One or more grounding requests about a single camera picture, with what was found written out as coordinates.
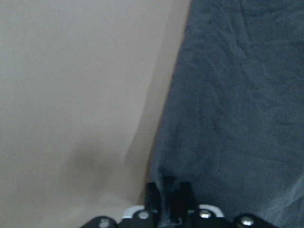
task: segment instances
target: wall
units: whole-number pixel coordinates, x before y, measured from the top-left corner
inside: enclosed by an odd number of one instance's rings
[[[138,203],[189,3],[0,2],[2,227]]]

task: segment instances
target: bolt head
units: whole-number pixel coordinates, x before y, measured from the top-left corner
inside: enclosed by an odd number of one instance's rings
[[[212,216],[209,210],[200,210],[199,212],[199,216],[204,219],[209,219]]]
[[[241,217],[240,221],[244,226],[252,226],[254,224],[253,219],[249,216]]]
[[[99,228],[108,228],[110,226],[110,220],[108,218],[102,218],[98,226]]]
[[[138,217],[140,219],[147,219],[149,217],[149,213],[147,211],[143,210],[138,214]]]

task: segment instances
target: white plastic piece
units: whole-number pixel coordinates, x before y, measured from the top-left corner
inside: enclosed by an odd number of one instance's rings
[[[221,209],[219,209],[218,207],[213,206],[213,205],[200,204],[199,209],[200,210],[202,210],[202,209],[211,210],[216,215],[216,217],[221,217],[221,218],[225,217],[224,213],[221,211]]]
[[[124,210],[123,213],[123,219],[131,219],[133,217],[133,214],[138,212],[139,210],[144,210],[144,206],[143,205],[137,205],[137,206],[133,206],[130,208],[127,208],[126,210]]]

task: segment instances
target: screw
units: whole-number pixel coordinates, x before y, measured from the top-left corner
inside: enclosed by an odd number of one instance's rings
[[[241,223],[245,226],[251,226],[254,222],[251,217],[243,216],[241,217]]]
[[[147,219],[149,217],[149,213],[147,211],[143,210],[138,214],[138,217],[140,219]]]
[[[102,218],[98,226],[100,228],[108,228],[110,226],[110,220],[108,218]]]
[[[209,210],[200,210],[199,216],[204,219],[208,219],[211,217],[211,212]]]

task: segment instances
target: blue fabric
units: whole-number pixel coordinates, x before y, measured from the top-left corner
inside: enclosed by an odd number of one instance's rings
[[[304,227],[303,0],[192,1],[151,175],[163,197],[190,181],[228,219]]]

